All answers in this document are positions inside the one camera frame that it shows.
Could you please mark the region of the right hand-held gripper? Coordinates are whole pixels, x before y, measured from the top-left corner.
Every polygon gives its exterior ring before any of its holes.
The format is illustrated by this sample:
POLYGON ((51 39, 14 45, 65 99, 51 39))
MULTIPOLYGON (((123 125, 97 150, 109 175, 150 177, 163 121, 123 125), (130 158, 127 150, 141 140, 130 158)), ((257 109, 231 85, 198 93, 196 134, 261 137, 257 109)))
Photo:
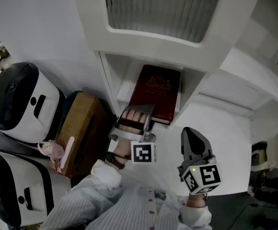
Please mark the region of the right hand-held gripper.
POLYGON ((190 195, 206 195, 222 183, 221 166, 212 155, 211 144, 203 134, 190 127, 183 128, 181 150, 184 161, 178 172, 190 195))

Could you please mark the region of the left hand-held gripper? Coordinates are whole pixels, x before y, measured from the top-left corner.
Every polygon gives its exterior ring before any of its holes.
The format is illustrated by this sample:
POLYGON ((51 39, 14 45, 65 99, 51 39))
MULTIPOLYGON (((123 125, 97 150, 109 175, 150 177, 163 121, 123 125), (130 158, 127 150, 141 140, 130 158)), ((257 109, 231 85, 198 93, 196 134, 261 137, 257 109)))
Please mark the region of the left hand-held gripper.
POLYGON ((151 133, 151 115, 154 104, 129 105, 124 110, 139 111, 146 114, 145 124, 120 117, 113 125, 109 138, 116 141, 114 151, 109 152, 109 163, 153 163, 156 161, 156 136, 151 133), (140 129, 140 134, 134 134, 119 129, 119 125, 140 129))

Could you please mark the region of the person's left hand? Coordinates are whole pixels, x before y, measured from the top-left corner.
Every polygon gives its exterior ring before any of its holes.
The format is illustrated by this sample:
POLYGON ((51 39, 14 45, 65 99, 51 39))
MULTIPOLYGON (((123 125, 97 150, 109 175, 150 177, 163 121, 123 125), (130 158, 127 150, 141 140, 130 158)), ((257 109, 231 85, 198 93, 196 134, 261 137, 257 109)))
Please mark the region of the person's left hand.
MULTIPOLYGON (((135 111, 135 110, 124 110, 124 112, 121 115, 121 118, 127 119, 127 120, 132 120, 137 123, 142 123, 145 124, 146 121, 146 114, 141 113, 140 111, 135 111)), ((126 132, 134 133, 134 134, 140 134, 141 130, 136 129, 133 127, 128 127, 124 125, 119 125, 120 130, 124 130, 126 132)))

